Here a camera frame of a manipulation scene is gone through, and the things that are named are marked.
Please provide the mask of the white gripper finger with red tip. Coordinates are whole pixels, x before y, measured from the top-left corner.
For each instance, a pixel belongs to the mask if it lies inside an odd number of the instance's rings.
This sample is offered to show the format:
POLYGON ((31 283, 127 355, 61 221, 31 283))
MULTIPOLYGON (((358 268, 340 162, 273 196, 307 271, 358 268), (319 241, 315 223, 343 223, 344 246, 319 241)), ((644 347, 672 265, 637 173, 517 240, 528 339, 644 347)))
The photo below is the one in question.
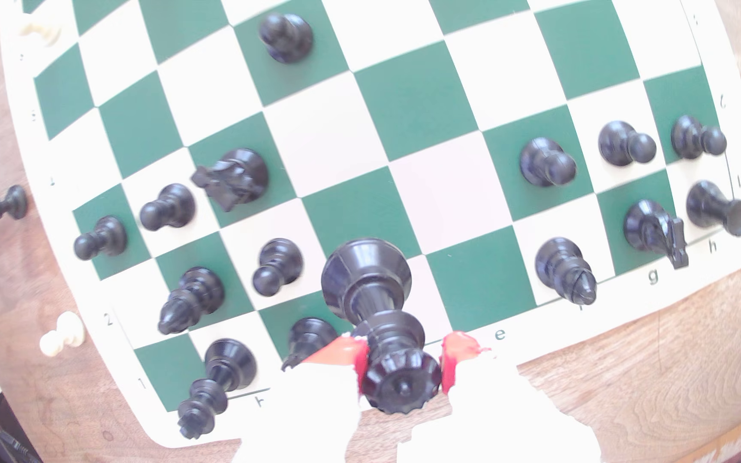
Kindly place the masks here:
POLYGON ((361 419, 365 336, 343 334, 283 373, 233 462, 345 462, 361 419))
POLYGON ((601 462, 593 429, 561 412, 515 363, 454 331, 442 340, 451 414, 413 428, 397 462, 601 462))

